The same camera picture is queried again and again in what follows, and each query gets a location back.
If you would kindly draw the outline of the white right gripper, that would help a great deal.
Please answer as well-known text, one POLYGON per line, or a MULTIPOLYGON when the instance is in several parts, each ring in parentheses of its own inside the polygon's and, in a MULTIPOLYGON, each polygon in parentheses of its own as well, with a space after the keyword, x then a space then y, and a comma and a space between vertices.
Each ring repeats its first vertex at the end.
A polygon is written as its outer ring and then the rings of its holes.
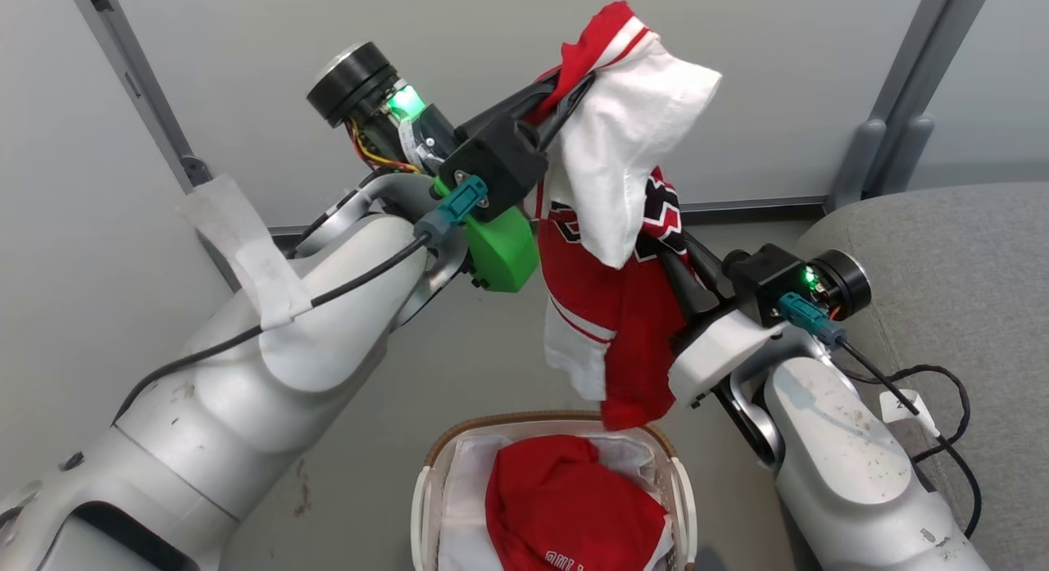
POLYGON ((684 239, 689 262, 658 260, 684 317, 670 337, 668 383, 692 406, 774 341, 797 338, 802 354, 827 360, 845 338, 843 321, 872 299, 865 269, 836 249, 810 260, 784 249, 735 250, 721 260, 689 232, 684 239))

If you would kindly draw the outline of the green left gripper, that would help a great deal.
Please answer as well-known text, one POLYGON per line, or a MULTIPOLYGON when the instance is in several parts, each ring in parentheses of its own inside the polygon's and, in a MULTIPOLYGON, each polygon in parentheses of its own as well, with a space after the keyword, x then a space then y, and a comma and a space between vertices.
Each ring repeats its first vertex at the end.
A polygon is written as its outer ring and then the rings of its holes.
POLYGON ((547 72, 479 115, 453 125, 398 75, 373 43, 334 57, 307 101, 330 126, 345 128, 370 174, 311 225, 307 254, 377 211, 418 223, 449 202, 471 202, 468 212, 453 213, 451 232, 443 240, 430 240, 435 273, 427 287, 436 292, 464 272, 488 291, 518 292, 538 265, 538 247, 520 204, 541 179, 541 152, 596 79, 596 72, 588 72, 550 115, 527 122, 555 92, 559 75, 547 72))

